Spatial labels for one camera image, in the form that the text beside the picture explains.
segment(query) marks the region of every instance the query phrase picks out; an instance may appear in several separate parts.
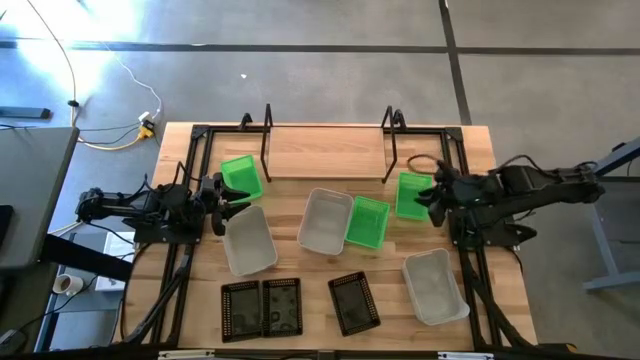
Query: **black metal frame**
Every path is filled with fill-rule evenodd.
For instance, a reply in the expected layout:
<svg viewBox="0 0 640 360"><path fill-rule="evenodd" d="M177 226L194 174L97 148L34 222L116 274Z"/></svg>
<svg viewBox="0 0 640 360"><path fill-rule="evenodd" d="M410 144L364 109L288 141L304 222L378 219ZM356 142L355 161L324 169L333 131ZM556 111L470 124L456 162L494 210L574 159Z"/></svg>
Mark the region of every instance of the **black metal frame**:
<svg viewBox="0 0 640 360"><path fill-rule="evenodd" d="M385 127L386 120L389 119L389 127ZM261 133L262 134L262 149L261 149L261 162L263 168L266 172L266 162L264 161L264 152L266 146L266 134L270 133L271 127L273 127L273 119L271 116L271 107L267 105L265 112L265 121L263 126L247 126L248 123L251 123L251 116L249 114L245 114L240 126L237 125L194 125L191 131L191 141L189 144L189 150L187 153L187 161L186 161L186 172L183 176L182 183L190 184L191 178L189 175L192 174L194 170L194 162L195 155L198 144L201 140L205 141L204 153L202 156L202 161L200 164L200 176L206 175L209 167L209 160L211 157L211 149L213 144L213 138L216 133ZM395 163L397 162L397 149L396 149L396 139L395 135L434 135L438 136L441 147L442 147L442 158L445 162L450 165L453 165L453 158L451 154L450 145L455 147L456 155L459 160L459 169L463 174L469 173L469 167L467 163L465 148L464 148L464 139L462 134L462 129L460 127L407 127L404 121L404 116L402 116L402 112L398 109L393 112L393 109L389 106L385 111L385 115L381 124L381 128L384 134L391 135L392 141L392 151L393 151L393 162L387 171L387 175L383 181L389 177L391 171ZM473 354L474 359L479 359L482 353L486 355L486 358L500 358L500 359L612 359L611 357L601 357L596 355L584 355L584 354L573 354L573 353L563 353L557 351L546 351L543 349L539 349L537 347L530 346L526 342L526 340L522 339L513 326L511 326L498 308L498 306L493 302L493 296L491 294L491 282L489 279L489 270L488 264L486 260L486 255L484 252L484 247L482 245L475 248L467 248L462 245L461 236L458 234L455 229L460 229L458 226L460 224L456 224L455 218L449 221L449 231L451 240L454 245L456 245L459 255L460 255L460 263L462 267L463 274L463 282L464 282L464 292L467 303L470 307L469 313L469 322L471 327L471 337L473 340L473 350L469 352L447 352L447 351L326 351L326 350L296 350L296 351L287 351L287 350L251 350L251 349L220 349L220 350L208 350L206 351L209 356L215 355L217 357L237 357L242 356L245 357L247 354L251 355L262 355L262 356L286 356L291 357L293 355L297 355L296 357L301 358L314 358L314 359L338 359L341 357L352 357L352 358L380 358L380 359L388 359L388 358L420 358L420 359L439 359L439 358L454 358L457 354L465 354L469 355ZM164 289L169 286L169 282L173 277L174 272L174 263L176 260L176 254L178 250L178 246L176 244L169 245L169 251L167 253L167 258L165 262L165 271L162 278L161 291L162 293ZM192 247L187 250L195 250L195 245L184 245L188 247ZM471 265L469 254L475 254L476 260L478 263L479 275L476 276L474 274L473 267ZM171 323L171 331L166 341L160 341L160 334L162 333L162 324L163 324L163 314L162 311L159 319L153 326L151 338L149 344L114 344L105 348L93 348L93 349L81 349L81 350L69 350L69 351L61 351L61 352L53 352L53 353L36 353L36 354L28 354L25 356L17 356L17 358L43 358L43 359L74 359L74 358L84 358L86 356L91 356L94 359L109 359L113 357L118 357L120 359L138 359L138 358L157 358L157 354L159 350L173 350L178 348L178 340L180 337L180 330L182 325L182 316L184 313L184 306L186 302L186 293L188 286L188 276L191 271L191 261L188 262L187 267L187 278L182 282L180 287L178 288L177 293L177 301L174 310L174 316ZM480 295L481 299L484 299L485 307L487 308L487 317L489 323L489 330L491 334L491 344L487 344L485 339L481 333L480 321L478 316L478 308L475 300L475 292ZM505 329L505 333L507 330L513 334L515 332L514 337L516 340L515 344L512 344L514 347L504 347L501 344L501 334L500 328L498 327L498 323L500 323L500 327Z"/></svg>
<svg viewBox="0 0 640 360"><path fill-rule="evenodd" d="M183 176L182 183L190 184L191 173L194 170L194 161L196 150L200 141L205 141L204 153L202 156L202 162L200 164L200 175L198 178L207 174L209 160L211 157L211 149L213 144L213 138L216 133L262 133L262 146L260 150L260 161L262 163L262 168L267 178L267 181L271 181L271 178L268 173L267 164L265 161L265 150L266 150L266 142L267 142L267 134L270 134L271 128L273 125L273 116L271 113L271 105L267 104L265 108L265 116L264 116L264 124L262 126L258 125L249 125L249 123L253 123L251 115L246 113L244 114L240 125L194 125L191 131L191 141L189 143L189 149L187 151L187 160L185 164L186 172ZM441 147L442 147L442 157L445 162L450 165L453 165L450 143L453 142L455 147L455 151L457 157L460 162L460 170L463 174L469 173L469 168L467 164L467 158L464 148L464 139L462 136L462 130L460 127L407 127L406 121L404 119L404 115L400 109L396 109L395 112L391 106L387 106L384 117L382 119L382 123L380 127L383 129L384 134L391 135L391 144L392 144L392 153L393 160L387 169L387 173L385 177L382 179L382 182L385 183L395 164L398 160L398 153L396 147L396 135L434 135L438 136L440 139ZM454 236L453 231L451 231L451 236L454 244L458 244L458 238ZM173 274L173 264L176 260L178 245L169 245L169 251L167 253L167 259L165 262L165 271L162 277L162 283L160 287L160 291L162 292L167 284L169 283L171 276ZM489 280L489 270L486 260L486 255L484 253L484 248L479 247L476 250L469 250L460 245L458 245L458 251L462 254L475 253L478 267L480 269L480 278L485 285L486 291L489 294L491 292L491 282ZM480 332L480 322L478 317L478 310L474 296L474 290L471 287L471 278L470 275L464 275L463 272L463 280L465 287L465 297L470 307L470 325L471 325L471 335L473 338L473 344L475 349L479 349L482 345L486 345L486 342L482 338L482 334ZM167 338L167 343L170 343L174 346L177 346L178 339L180 336L180 326L182 322L182 315L184 313L184 304L186 300L186 292L187 292L188 281L185 281L183 285L180 286L177 295L176 307L174 311L173 322L171 325L171 332ZM496 326L496 322L493 319L491 314L487 314L489 319L489 329L491 332L491 344L493 345L501 345L501 337L500 331ZM158 321L153 327L151 333L151 343L160 343L160 334L162 333L162 325L164 322L163 314L160 315Z"/></svg>

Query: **translucent container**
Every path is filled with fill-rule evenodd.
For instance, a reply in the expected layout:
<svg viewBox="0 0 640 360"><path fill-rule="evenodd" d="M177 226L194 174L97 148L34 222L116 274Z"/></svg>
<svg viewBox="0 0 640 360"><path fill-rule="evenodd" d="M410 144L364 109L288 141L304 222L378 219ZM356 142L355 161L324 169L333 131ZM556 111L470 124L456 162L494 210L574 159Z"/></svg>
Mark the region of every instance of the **translucent container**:
<svg viewBox="0 0 640 360"><path fill-rule="evenodd" d="M418 320L438 325L469 315L469 306L453 277L447 250L436 249L407 257L402 275Z"/></svg>
<svg viewBox="0 0 640 360"><path fill-rule="evenodd" d="M220 172L228 187L251 194L247 198L232 201L232 203L248 202L262 196L262 182L260 182L253 155L222 162Z"/></svg>
<svg viewBox="0 0 640 360"><path fill-rule="evenodd" d="M298 244L325 255L340 254L352 208L349 195L313 189L298 231Z"/></svg>
<svg viewBox="0 0 640 360"><path fill-rule="evenodd" d="M356 196L346 240L374 249L381 248L390 208L385 202Z"/></svg>
<svg viewBox="0 0 640 360"><path fill-rule="evenodd" d="M232 217L222 238L231 273L245 276L276 264L278 254L260 206L250 206Z"/></svg>
<svg viewBox="0 0 640 360"><path fill-rule="evenodd" d="M413 220L429 220L426 207L414 201L420 191L431 188L431 176L401 172L396 190L396 216Z"/></svg>

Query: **black metal bracket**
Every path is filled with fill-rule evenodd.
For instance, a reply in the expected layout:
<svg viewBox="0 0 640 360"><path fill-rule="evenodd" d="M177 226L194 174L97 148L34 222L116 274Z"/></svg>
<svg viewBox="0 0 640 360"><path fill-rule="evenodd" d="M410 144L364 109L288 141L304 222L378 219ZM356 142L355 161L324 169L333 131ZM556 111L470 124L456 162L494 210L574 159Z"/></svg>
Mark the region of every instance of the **black metal bracket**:
<svg viewBox="0 0 640 360"><path fill-rule="evenodd" d="M387 109L384 112L384 117L382 118L382 124L380 124L380 127L382 129L385 128L384 125L386 124L387 119L389 119L389 133L391 134L391 149L393 151L393 160L391 161L391 165L389 165L389 168L387 169L387 173L384 175L384 178L382 179L383 184L387 183L387 180L389 179L389 176L391 175L393 168L396 166L396 163L398 162L398 150L396 147L395 126L396 125L399 126L398 131L407 130L407 123L404 120L404 115L402 114L402 110L396 109L396 111L394 112L391 105L387 106Z"/></svg>
<svg viewBox="0 0 640 360"><path fill-rule="evenodd" d="M264 177L267 178L267 182L271 182L271 176L267 170L267 163L264 160L264 153L267 147L267 134L271 133L273 127L273 117L271 116L271 104L267 104L264 110L264 125L262 125L262 146L260 147L260 162L262 163L262 170L264 170Z"/></svg>
<svg viewBox="0 0 640 360"><path fill-rule="evenodd" d="M238 129L244 130L247 127L247 124L251 122L253 122L253 119L251 118L251 114L244 113L244 116L242 116L242 120L240 120L240 126Z"/></svg>

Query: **white cable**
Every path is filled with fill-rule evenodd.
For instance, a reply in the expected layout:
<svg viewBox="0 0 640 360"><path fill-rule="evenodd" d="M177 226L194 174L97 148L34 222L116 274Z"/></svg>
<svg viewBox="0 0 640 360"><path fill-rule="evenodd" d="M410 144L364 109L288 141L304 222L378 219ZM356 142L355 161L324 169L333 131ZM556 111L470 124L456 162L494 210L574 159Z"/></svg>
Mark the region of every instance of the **white cable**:
<svg viewBox="0 0 640 360"><path fill-rule="evenodd" d="M136 79L136 77L135 77L135 75L133 75L133 72L131 71L131 69L129 69L125 64L122 63L122 61L120 61L120 58L118 57L118 55L116 55L116 53L113 50L111 50L111 48L109 47L109 45L107 45L107 43L105 43L102 40L100 40L100 42L102 43L102 45L104 45L104 47L107 48L107 50L109 50L109 52L113 55L113 57L116 59L118 64L120 64L120 66L122 66L125 70L127 70L127 72L129 73L129 76L131 76L131 80L133 80L133 82L135 82L136 84L142 86L143 88L151 91L153 96L155 96L156 99L158 99L158 108L156 109L156 113L151 117L152 120L155 120L156 117L162 112L162 99L160 99L160 96L158 96L158 94L156 94L156 91L153 89L153 87L151 87L151 86L143 83L142 81Z"/></svg>
<svg viewBox="0 0 640 360"><path fill-rule="evenodd" d="M64 55L64 59L67 61L67 65L69 66L69 72L71 72L71 82L73 84L73 98L71 100L76 102L76 74L73 72L73 66L71 66L71 61L69 61L67 52L64 51L64 47L62 47L62 44L60 44L60 40L58 40L58 38L53 33L53 31L51 30L47 22L44 20L42 15L40 15L40 12L38 12L38 9L36 9L36 7L33 6L33 3L31 3L31 0L27 0L27 2L29 3L29 6L31 6L31 8L33 9L33 12L35 12L36 15L38 15L38 17L40 18L40 21L42 21L42 24L47 28L47 31L49 31L49 34L51 34L51 37L53 38L53 40L56 41L56 44L58 44L58 47L62 51L62 55ZM75 124L75 118L76 118L76 108L75 106L71 106L71 123L72 124Z"/></svg>
<svg viewBox="0 0 640 360"><path fill-rule="evenodd" d="M56 236L62 236L62 235L68 233L69 231L77 228L78 226L80 226L82 224L83 223L80 222L80 221L75 222L75 223L71 223L71 224L69 224L67 226L63 226L63 227L61 227L59 229L53 230L53 231L49 232L49 234L56 235Z"/></svg>

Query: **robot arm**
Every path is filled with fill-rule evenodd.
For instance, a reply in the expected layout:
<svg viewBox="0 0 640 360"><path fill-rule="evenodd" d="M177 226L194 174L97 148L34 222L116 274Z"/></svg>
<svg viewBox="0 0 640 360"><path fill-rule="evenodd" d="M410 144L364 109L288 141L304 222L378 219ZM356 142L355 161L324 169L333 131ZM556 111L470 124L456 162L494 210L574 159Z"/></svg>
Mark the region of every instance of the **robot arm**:
<svg viewBox="0 0 640 360"><path fill-rule="evenodd" d="M536 232L510 224L512 215L553 203L593 203L604 189L586 163L572 168L544 170L534 166L508 165L488 175L460 175L457 169L438 161L437 185L422 191L415 201L429 208L434 226L442 226L447 214L459 218L477 242L498 239L500 244L518 245Z"/></svg>
<svg viewBox="0 0 640 360"><path fill-rule="evenodd" d="M192 243L200 238L207 214L211 214L214 233L224 235L222 220L229 220L251 205L230 202L247 198L249 193L229 188L220 173L201 181L201 190L195 194L186 185L172 183L152 189L146 181L133 194L92 188L80 195L76 214L83 222L124 217L123 222L136 229L134 240L143 243Z"/></svg>

